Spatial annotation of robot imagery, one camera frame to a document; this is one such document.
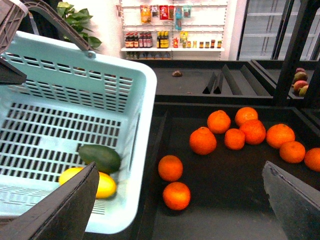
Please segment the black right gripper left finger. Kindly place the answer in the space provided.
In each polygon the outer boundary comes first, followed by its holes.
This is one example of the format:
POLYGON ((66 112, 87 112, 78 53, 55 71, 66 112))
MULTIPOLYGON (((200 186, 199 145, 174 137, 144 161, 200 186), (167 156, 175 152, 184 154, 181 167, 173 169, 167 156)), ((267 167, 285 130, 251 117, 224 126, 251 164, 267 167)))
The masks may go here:
POLYGON ((0 229, 2 240, 81 240, 99 183, 94 162, 0 229))

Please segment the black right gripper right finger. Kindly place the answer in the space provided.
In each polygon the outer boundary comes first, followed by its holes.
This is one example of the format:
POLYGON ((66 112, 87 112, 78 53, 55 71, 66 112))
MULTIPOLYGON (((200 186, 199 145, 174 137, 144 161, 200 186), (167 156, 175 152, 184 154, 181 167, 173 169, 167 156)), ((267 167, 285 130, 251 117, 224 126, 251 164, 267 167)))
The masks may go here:
POLYGON ((267 161, 263 186, 270 206, 289 240, 320 238, 320 191, 267 161))

